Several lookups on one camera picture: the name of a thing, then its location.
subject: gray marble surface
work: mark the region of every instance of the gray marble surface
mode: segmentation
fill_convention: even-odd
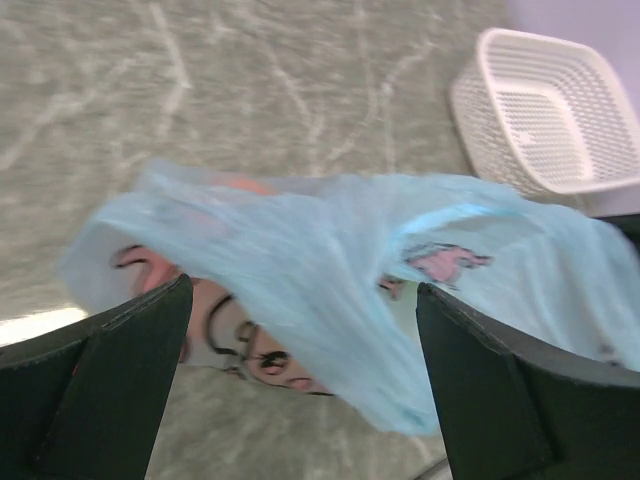
[[[153,156],[277,175],[467,172],[448,83],[502,0],[0,2],[0,318]],[[152,479],[409,479],[438,439],[181,367]]]

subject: lavender wall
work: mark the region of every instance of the lavender wall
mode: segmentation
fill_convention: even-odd
[[[640,117],[640,2],[507,0],[514,27],[583,43],[613,65]],[[640,187],[594,195],[593,215],[640,211]]]

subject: pink cartoon character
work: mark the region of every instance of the pink cartoon character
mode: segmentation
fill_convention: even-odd
[[[420,270],[436,283],[455,288],[463,268],[476,268],[490,265],[492,257],[477,255],[468,248],[447,243],[436,243],[426,254],[413,256],[407,264]]]

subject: white plastic basket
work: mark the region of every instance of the white plastic basket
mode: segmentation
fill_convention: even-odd
[[[640,126],[612,67],[577,43],[490,29],[451,90],[479,177],[528,196],[640,183]]]

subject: floor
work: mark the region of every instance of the floor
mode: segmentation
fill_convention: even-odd
[[[451,468],[449,468],[449,462],[446,457],[434,461],[415,480],[453,480]]]
[[[69,305],[55,264],[165,156],[257,174],[468,173],[447,85],[502,0],[5,0],[0,319]],[[180,367],[148,478],[413,479],[438,438]]]

